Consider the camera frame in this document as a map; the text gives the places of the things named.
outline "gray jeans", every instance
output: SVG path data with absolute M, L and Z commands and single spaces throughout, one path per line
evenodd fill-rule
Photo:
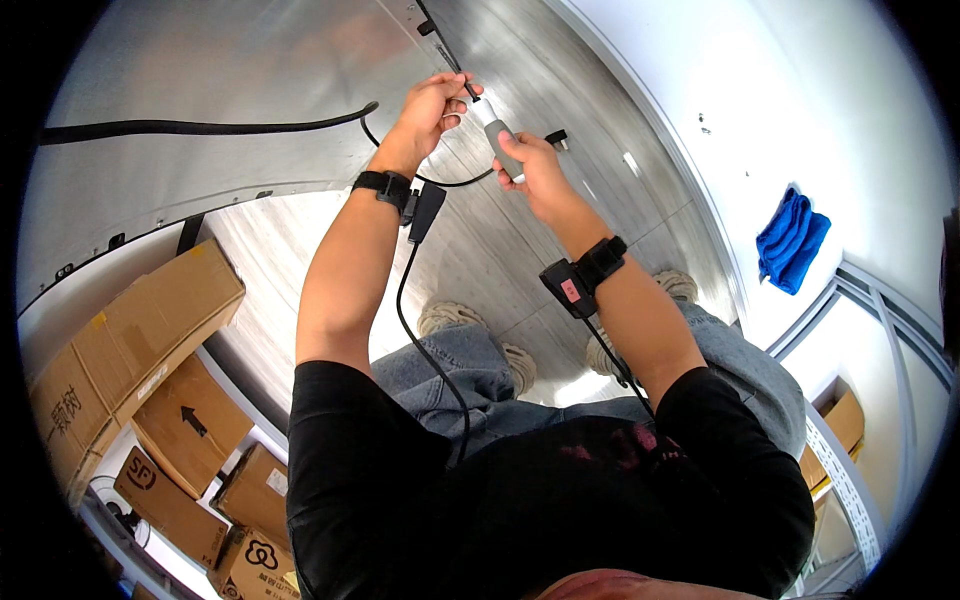
M 700 306 L 683 301 L 677 305 L 710 369 L 739 392 L 770 440 L 799 460 L 804 450 L 806 402 L 800 385 L 780 363 Z M 450 325 L 421 342 L 467 402 L 467 456 L 505 436 L 577 417 L 652 421 L 635 396 L 567 408 L 514 400 L 514 380 L 503 348 L 481 325 Z M 427 430 L 453 442 L 452 465 L 464 435 L 463 412 L 457 398 L 417 349 L 405 346 L 375 361 L 372 370 L 377 384 L 404 410 Z

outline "blue towel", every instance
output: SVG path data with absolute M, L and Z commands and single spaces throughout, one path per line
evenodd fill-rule
M 790 296 L 796 296 L 806 270 L 820 251 L 830 219 L 813 212 L 810 199 L 788 188 L 770 224 L 756 237 L 760 277 Z

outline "gray handle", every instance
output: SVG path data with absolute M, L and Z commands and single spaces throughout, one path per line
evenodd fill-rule
M 525 182 L 526 178 L 523 175 L 523 163 L 515 158 L 510 158 L 507 156 L 507 153 L 503 152 L 503 148 L 500 147 L 500 141 L 496 139 L 496 137 L 500 135 L 500 132 L 507 132 L 511 136 L 514 135 L 514 133 L 510 131 L 510 128 L 507 127 L 507 124 L 497 119 L 496 121 L 490 123 L 487 127 L 483 128 L 483 130 L 487 133 L 487 140 L 490 141 L 490 145 L 493 148 L 493 153 L 500 161 L 500 164 L 503 165 L 503 170 L 507 172 L 507 175 L 510 176 L 510 179 L 514 180 L 516 183 Z

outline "black t-shirt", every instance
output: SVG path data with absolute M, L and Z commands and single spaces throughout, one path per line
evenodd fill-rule
M 345 365 L 297 367 L 287 523 L 304 598 L 520 598 L 610 567 L 778 597 L 810 549 L 797 462 L 706 368 L 656 433 L 584 417 L 450 443 Z

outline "black wrist strap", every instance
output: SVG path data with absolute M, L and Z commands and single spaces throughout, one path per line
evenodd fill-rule
M 623 254 L 627 251 L 627 245 L 619 235 L 615 235 L 612 240 L 600 240 L 593 248 L 589 249 L 580 259 L 573 263 L 577 275 L 587 286 L 587 292 L 593 296 L 597 286 L 603 283 L 604 279 L 613 275 L 613 273 L 624 265 Z
M 410 180 L 393 171 L 364 171 L 353 183 L 353 189 L 358 187 L 373 190 L 380 202 L 396 206 L 400 215 L 410 201 Z

